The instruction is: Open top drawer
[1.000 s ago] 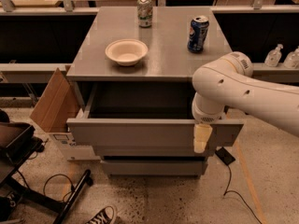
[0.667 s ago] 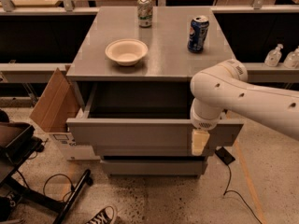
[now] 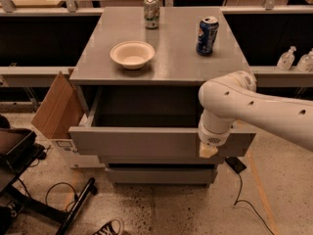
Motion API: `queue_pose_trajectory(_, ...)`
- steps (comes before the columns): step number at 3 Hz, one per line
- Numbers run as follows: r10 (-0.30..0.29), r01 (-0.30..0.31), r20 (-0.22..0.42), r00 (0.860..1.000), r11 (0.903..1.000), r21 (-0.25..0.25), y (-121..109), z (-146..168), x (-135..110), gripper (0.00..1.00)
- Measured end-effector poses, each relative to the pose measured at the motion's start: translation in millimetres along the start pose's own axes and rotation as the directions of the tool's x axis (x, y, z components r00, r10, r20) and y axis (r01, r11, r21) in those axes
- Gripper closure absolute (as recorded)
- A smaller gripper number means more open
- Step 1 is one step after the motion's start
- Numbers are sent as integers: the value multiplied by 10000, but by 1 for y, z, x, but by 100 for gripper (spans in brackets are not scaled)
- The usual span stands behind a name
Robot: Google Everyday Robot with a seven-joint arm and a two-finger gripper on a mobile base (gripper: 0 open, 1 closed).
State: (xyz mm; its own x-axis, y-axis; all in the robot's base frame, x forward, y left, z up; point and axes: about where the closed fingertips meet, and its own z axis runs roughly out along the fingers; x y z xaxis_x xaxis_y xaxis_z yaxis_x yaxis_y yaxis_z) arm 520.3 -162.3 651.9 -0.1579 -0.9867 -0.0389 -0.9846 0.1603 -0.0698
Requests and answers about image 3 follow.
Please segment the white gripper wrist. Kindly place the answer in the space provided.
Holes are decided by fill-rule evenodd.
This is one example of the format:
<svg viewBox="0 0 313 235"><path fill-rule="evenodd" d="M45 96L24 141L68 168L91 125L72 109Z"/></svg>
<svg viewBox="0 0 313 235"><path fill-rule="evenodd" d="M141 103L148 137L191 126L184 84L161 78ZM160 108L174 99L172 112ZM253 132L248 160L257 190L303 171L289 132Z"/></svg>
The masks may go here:
<svg viewBox="0 0 313 235"><path fill-rule="evenodd" d="M199 150L201 158L208 159L218 152L217 147L226 143L234 121L233 118L218 117L208 110L202 112L198 129L202 141Z"/></svg>

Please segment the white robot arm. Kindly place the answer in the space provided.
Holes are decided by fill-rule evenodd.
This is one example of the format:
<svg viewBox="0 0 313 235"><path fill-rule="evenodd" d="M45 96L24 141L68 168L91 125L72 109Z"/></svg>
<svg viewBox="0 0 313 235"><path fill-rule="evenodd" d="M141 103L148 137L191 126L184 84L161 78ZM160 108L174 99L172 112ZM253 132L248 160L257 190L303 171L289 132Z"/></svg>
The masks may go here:
<svg viewBox="0 0 313 235"><path fill-rule="evenodd" d="M206 145L224 145L239 119L313 151L313 102L259 94L254 75L247 71L206 81L199 101L199 138Z"/></svg>

